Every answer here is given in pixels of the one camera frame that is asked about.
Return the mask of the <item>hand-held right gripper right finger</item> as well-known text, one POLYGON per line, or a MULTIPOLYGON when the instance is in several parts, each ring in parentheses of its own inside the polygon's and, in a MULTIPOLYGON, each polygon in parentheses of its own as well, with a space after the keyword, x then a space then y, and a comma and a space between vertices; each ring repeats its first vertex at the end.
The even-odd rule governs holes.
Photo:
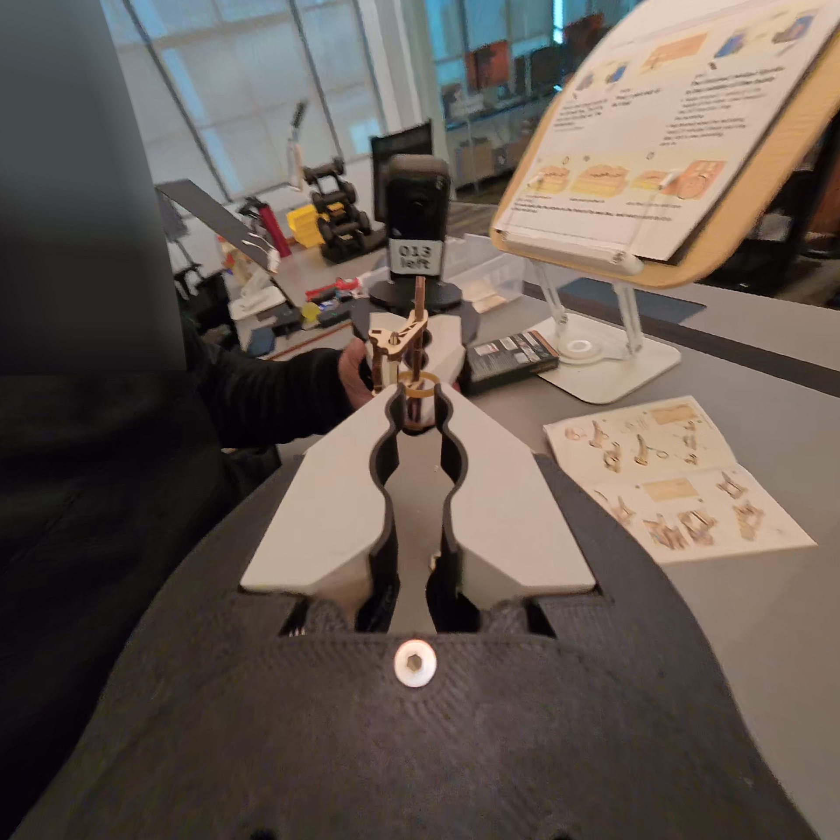
POLYGON ((595 577, 537 456, 450 385, 434 388, 444 499, 427 580, 437 632, 473 633, 501 602, 593 592, 595 577))

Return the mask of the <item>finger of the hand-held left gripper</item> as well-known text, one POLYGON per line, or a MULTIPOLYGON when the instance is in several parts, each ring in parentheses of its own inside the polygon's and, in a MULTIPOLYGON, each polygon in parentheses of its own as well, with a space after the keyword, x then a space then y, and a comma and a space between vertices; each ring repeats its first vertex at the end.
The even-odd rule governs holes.
POLYGON ((389 312, 374 312, 365 348, 371 369, 373 393, 399 381, 406 357, 415 345, 415 316, 402 318, 389 312))
POLYGON ((454 385, 462 375, 466 363, 461 317, 433 315, 427 321, 430 336, 425 347, 426 381, 431 388, 437 384, 454 385))

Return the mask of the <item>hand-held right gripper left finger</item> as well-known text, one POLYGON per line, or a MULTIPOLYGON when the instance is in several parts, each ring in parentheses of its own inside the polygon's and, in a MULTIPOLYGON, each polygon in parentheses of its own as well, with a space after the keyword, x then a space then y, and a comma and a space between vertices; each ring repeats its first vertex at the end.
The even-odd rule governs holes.
POLYGON ((389 385, 302 457, 239 587, 331 601, 385 633, 401 582, 393 501, 403 386, 389 385))

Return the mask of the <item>wooden model assembly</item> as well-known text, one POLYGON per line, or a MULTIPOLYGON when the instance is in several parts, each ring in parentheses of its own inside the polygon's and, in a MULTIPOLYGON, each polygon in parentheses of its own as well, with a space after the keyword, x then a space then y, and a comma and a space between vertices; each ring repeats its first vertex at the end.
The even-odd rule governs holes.
POLYGON ((421 434, 434 424, 424 420, 424 404, 434 397, 439 377, 425 370, 423 363, 424 335, 428 315, 425 308, 426 278, 418 276, 414 303, 409 315, 398 330, 370 329, 371 378, 373 395, 387 386, 402 385, 405 396, 403 430, 421 434))

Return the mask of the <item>person's left forearm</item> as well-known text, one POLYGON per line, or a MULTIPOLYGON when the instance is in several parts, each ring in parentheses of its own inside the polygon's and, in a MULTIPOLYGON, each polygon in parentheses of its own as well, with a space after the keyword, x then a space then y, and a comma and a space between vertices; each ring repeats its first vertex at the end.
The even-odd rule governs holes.
POLYGON ((338 373, 343 350, 319 348, 278 362, 207 343, 186 319, 182 336, 197 401, 223 448, 325 435, 354 413, 338 373))

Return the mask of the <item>person's left hand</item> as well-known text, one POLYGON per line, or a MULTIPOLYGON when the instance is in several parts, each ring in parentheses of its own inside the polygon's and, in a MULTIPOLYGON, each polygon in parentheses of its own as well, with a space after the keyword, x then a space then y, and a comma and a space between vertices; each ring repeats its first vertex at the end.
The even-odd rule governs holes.
POLYGON ((354 412, 369 403, 374 396, 372 388, 362 377, 363 364, 366 364, 364 343, 358 338, 353 338, 339 357, 338 373, 344 393, 354 412))

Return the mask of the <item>black monitor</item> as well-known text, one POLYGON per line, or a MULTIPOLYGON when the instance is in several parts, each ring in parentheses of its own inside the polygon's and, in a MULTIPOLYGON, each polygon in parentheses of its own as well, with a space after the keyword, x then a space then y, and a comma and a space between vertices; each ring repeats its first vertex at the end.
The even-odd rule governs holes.
POLYGON ((431 119, 401 132, 371 137, 371 171, 374 220, 385 221, 385 178, 390 160, 397 154, 434 153, 431 119))

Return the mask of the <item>black cardboard box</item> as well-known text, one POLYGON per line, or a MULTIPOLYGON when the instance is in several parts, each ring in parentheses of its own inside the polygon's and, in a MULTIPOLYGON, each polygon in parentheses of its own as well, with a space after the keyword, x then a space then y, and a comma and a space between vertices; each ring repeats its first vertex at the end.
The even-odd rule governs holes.
POLYGON ((468 347, 458 385, 466 396, 477 396, 554 371, 559 363, 556 349, 536 329, 516 332, 468 347))

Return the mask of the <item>red hand tool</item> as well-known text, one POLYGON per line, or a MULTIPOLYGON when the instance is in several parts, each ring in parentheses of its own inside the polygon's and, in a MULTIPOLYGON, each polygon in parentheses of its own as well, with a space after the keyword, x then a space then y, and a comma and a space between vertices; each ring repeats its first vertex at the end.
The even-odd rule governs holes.
POLYGON ((358 277, 337 278, 333 283, 325 287, 308 290, 306 292, 307 302, 321 306, 329 301, 346 301, 358 295, 361 289, 361 282, 358 277))

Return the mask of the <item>black dumbbell rack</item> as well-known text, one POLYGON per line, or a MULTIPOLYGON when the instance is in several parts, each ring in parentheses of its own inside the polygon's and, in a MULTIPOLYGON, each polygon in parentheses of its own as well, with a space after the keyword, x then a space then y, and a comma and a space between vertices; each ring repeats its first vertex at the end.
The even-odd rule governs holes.
POLYGON ((302 179, 311 188, 310 200, 322 239, 322 257, 338 266, 366 256, 385 246, 385 229, 374 227, 368 214, 359 209, 354 185, 345 179, 343 158, 303 167, 302 179))

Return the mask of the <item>clear plastic container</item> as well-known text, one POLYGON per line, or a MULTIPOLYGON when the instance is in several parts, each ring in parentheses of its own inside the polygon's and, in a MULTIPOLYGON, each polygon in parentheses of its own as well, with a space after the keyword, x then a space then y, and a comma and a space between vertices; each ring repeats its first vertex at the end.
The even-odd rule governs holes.
POLYGON ((465 301, 465 292, 482 281, 497 287, 508 298, 505 305, 519 299, 528 267, 527 260, 499 251, 488 237, 468 234, 446 242, 444 278, 457 286, 465 301))

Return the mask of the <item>red bottle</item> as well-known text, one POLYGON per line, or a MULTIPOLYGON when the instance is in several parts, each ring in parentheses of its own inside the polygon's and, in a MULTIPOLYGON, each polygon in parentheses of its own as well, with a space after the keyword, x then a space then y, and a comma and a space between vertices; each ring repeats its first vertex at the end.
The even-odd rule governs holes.
POLYGON ((258 201, 257 213, 262 223, 263 228, 268 234, 270 243, 274 246, 280 259, 286 259, 291 256, 291 248, 287 242, 286 236, 280 228, 277 217, 268 203, 258 201))

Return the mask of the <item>wooden book stand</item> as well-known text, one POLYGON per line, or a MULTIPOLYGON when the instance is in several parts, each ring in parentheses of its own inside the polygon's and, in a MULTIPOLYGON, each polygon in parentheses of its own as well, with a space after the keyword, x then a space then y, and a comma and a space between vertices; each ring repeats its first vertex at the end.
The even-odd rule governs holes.
MULTIPOLYGON (((562 83, 546 113, 574 73, 562 83)), ((546 113, 500 201, 490 226, 490 239, 500 251, 530 262, 549 304, 551 317, 537 331, 556 349, 560 363, 556 370, 543 376, 583 403, 608 405, 673 369, 680 361, 678 350, 645 338, 635 292, 683 287, 704 280, 719 269, 760 224, 784 184, 837 116, 838 31, 714 213, 675 259, 667 262, 638 259, 610 249, 606 257, 595 258, 584 255, 580 248, 568 254, 536 245, 510 245, 494 230, 501 210, 509 204, 522 179, 520 166, 533 150, 546 113), (598 304, 561 298, 559 288, 582 277, 612 285, 619 300, 621 321, 614 311, 598 304)))

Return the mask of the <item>black slanted board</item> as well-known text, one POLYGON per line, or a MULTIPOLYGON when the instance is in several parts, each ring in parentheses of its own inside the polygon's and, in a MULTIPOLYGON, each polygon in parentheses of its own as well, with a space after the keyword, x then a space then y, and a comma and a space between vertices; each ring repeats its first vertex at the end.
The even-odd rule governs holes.
POLYGON ((277 274, 280 267, 277 249, 197 184, 190 180, 178 180, 158 184, 156 189, 174 204, 199 219, 217 236, 234 246, 261 269, 273 276, 277 274))

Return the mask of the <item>printed instruction sheet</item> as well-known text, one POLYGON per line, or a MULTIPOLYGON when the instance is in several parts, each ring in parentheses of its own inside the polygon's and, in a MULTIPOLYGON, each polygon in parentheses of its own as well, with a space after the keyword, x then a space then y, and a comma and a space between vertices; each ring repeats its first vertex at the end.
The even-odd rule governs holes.
POLYGON ((763 146, 838 31, 838 2, 644 2, 552 103, 494 230, 667 262, 763 146))

